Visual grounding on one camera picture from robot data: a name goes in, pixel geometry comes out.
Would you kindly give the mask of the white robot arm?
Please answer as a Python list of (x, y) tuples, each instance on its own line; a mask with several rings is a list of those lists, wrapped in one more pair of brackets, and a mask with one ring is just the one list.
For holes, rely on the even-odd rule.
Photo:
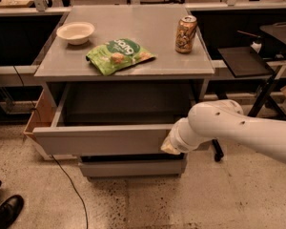
[(187, 154), (217, 138), (230, 139), (286, 164), (286, 121), (246, 116), (241, 106), (229, 99), (192, 106), (187, 117), (175, 122), (161, 150)]

